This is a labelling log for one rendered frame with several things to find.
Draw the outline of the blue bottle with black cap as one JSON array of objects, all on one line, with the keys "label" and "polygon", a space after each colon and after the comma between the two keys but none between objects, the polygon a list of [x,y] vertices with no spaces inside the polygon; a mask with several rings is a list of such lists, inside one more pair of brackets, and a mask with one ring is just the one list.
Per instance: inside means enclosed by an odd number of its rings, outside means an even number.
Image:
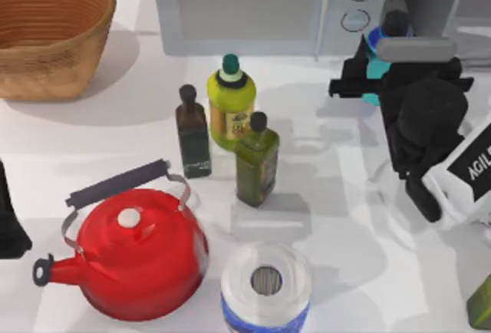
[{"label": "blue bottle with black cap", "polygon": [[362,35],[364,42],[362,54],[368,60],[366,78],[380,80],[390,69],[391,63],[378,57],[377,45],[380,41],[388,38],[409,38],[413,35],[409,15],[398,9],[389,11],[377,27]]}]

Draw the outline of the yellow bottle with green cap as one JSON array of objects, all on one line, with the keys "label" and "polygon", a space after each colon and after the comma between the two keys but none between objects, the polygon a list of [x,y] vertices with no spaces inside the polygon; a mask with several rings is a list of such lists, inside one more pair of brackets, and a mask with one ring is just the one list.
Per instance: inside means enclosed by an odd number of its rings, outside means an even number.
[{"label": "yellow bottle with green cap", "polygon": [[249,130],[255,106],[255,82],[241,69],[236,54],[226,54],[221,68],[210,75],[206,89],[212,138],[224,150],[232,151]]}]

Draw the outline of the white paper towel roll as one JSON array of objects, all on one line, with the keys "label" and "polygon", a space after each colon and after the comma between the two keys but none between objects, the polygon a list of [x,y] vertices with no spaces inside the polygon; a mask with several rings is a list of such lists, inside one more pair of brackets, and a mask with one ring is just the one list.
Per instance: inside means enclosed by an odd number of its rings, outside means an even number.
[{"label": "white paper towel roll", "polygon": [[240,246],[222,271],[222,314],[230,333],[301,333],[311,293],[305,257],[277,242]]}]

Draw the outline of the brown wicker basket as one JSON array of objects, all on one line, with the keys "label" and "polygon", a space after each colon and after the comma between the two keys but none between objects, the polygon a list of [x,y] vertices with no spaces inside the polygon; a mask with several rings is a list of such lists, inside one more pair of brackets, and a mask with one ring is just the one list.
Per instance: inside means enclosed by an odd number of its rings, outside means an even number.
[{"label": "brown wicker basket", "polygon": [[68,101],[99,65],[116,0],[0,0],[0,99]]}]

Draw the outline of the pale grey rounded box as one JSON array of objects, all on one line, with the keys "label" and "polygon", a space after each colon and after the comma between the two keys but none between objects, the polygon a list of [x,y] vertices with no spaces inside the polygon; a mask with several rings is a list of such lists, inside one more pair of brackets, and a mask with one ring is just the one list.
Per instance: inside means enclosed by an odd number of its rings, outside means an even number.
[{"label": "pale grey rounded box", "polygon": [[383,38],[376,52],[382,61],[391,63],[446,62],[456,54],[456,45],[443,37]]}]

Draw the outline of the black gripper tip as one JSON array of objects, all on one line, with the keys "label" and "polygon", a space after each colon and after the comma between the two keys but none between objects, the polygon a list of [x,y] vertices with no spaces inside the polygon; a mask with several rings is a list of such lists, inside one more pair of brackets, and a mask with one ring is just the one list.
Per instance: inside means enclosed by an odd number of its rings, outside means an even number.
[{"label": "black gripper tip", "polygon": [[15,215],[5,167],[0,160],[0,259],[20,259],[31,248],[31,239]]}]

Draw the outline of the pale microwave oven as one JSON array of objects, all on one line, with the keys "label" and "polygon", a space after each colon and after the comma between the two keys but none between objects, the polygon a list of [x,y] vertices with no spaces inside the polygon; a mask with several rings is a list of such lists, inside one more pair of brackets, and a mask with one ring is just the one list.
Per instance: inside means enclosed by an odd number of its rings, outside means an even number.
[{"label": "pale microwave oven", "polygon": [[[156,0],[163,49],[169,55],[314,56],[321,0]],[[385,0],[329,0],[319,56],[349,55],[378,25]],[[366,11],[371,23],[350,33],[345,12]]]}]

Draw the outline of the red kettle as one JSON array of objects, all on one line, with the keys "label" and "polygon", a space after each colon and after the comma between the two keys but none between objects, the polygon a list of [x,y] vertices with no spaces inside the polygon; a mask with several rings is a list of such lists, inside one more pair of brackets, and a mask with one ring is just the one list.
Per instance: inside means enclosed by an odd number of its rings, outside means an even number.
[{"label": "red kettle", "polygon": [[121,321],[149,321],[184,304],[209,264],[204,231],[188,207],[186,179],[164,159],[70,194],[61,233],[74,250],[32,267],[36,286],[76,285],[99,312]]}]

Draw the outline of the olive green oil bottle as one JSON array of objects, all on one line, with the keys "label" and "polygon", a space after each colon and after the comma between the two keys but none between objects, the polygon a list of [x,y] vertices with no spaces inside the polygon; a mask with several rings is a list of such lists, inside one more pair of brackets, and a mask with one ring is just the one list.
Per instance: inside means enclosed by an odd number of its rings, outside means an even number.
[{"label": "olive green oil bottle", "polygon": [[236,195],[249,206],[259,207],[275,187],[280,138],[268,127],[262,111],[252,113],[249,126],[235,146]]}]

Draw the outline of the dark brown glass bottle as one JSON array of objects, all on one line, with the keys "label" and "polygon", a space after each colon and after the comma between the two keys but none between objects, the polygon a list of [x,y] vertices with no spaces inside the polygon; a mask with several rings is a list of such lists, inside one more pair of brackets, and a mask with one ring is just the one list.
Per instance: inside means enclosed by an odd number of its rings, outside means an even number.
[{"label": "dark brown glass bottle", "polygon": [[196,89],[184,84],[179,89],[181,104],[175,110],[183,173],[187,179],[209,176],[212,172],[206,114],[196,102]]}]

